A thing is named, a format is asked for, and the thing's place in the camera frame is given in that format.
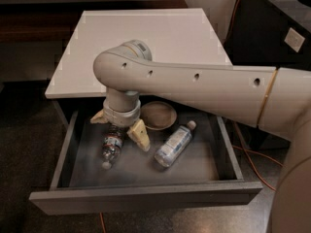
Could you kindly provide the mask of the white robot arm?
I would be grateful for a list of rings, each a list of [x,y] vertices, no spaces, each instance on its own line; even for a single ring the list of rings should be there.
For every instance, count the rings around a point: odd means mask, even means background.
[[[93,72],[118,91],[138,91],[257,127],[291,142],[269,233],[311,233],[311,82],[303,70],[151,61],[139,41],[96,56]]]

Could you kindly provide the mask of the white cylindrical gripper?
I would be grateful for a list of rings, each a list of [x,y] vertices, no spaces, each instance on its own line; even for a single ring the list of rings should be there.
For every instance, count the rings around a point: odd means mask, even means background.
[[[127,130],[128,137],[139,149],[148,151],[151,144],[145,123],[142,119],[139,119],[140,107],[141,103],[137,91],[118,91],[108,88],[103,110],[96,113],[90,119],[90,122],[92,124],[105,124],[109,121],[121,128],[130,126]]]

